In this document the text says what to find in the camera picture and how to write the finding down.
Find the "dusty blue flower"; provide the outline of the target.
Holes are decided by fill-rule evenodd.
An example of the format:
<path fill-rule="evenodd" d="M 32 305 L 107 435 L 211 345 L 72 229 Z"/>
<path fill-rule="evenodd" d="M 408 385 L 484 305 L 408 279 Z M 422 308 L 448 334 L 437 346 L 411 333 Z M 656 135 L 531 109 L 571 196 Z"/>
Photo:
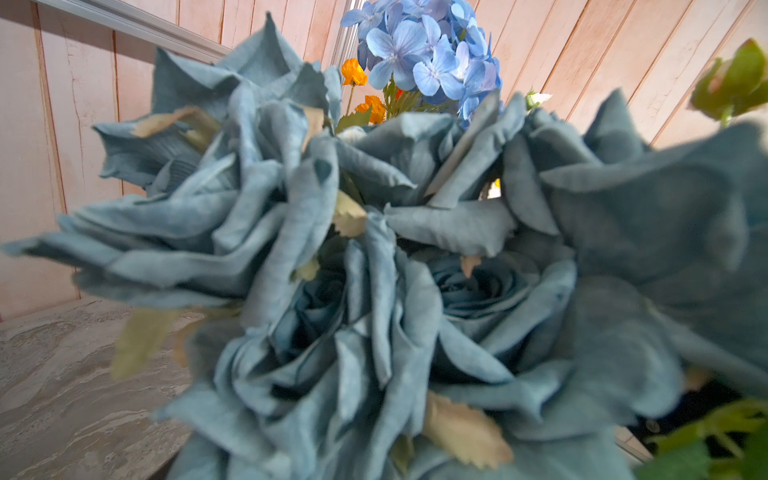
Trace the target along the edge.
<path fill-rule="evenodd" d="M 103 123 L 142 189 L 8 243 L 130 304 L 130 376 L 187 309 L 171 479 L 763 479 L 767 131 L 656 149 L 614 91 L 585 133 L 495 91 L 468 127 L 344 127 L 272 19 L 159 50 Z"/>

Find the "yellow poppy flower stem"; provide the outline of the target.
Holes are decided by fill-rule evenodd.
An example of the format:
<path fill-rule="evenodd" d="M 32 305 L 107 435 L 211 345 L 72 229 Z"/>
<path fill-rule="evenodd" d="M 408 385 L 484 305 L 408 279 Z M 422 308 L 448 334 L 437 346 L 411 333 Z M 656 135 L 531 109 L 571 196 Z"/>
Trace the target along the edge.
<path fill-rule="evenodd" d="M 350 58 L 343 62 L 341 75 L 343 79 L 342 85 L 350 87 L 350 96 L 346 108 L 346 113 L 349 113 L 355 88 L 365 86 L 368 83 L 368 76 L 356 58 Z"/>

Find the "blue hydrangea flower stem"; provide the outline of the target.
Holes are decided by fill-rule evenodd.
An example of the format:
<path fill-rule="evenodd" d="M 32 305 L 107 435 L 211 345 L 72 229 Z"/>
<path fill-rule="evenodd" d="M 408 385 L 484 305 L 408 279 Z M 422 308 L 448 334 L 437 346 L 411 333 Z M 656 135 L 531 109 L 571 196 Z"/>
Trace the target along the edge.
<path fill-rule="evenodd" d="M 406 112 L 449 113 L 468 127 L 502 85 L 492 41 L 467 1 L 367 1 L 345 13 L 357 34 L 355 57 L 387 119 Z"/>

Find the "white ranunculus flower stem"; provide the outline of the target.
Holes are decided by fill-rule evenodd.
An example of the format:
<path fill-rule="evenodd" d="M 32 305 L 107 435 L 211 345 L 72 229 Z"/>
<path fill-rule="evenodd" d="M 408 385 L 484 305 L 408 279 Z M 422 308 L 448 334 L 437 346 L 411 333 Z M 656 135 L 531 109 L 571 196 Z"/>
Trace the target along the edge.
<path fill-rule="evenodd" d="M 532 111 L 536 108 L 539 108 L 542 104 L 546 103 L 551 98 L 551 94 L 535 92 L 531 90 L 525 95 L 526 109 L 528 111 Z"/>

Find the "peach rose flower stem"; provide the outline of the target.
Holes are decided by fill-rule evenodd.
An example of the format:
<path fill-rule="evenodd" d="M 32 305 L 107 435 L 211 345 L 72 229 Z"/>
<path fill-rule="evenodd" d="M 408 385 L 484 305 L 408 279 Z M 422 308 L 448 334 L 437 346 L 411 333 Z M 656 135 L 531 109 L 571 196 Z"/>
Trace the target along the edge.
<path fill-rule="evenodd" d="M 749 38 L 732 58 L 717 57 L 696 81 L 688 108 L 727 127 L 736 117 L 767 104 L 767 55 Z"/>

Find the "orange gerbera flower stem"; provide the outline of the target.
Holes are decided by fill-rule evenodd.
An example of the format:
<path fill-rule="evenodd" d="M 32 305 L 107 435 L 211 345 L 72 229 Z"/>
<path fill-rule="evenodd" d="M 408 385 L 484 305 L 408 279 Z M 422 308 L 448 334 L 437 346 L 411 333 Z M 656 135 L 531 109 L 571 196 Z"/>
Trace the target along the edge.
<path fill-rule="evenodd" d="M 355 107 L 356 113 L 368 116 L 369 124 L 381 124 L 387 119 L 387 109 L 380 97 L 366 95 L 364 102 Z"/>

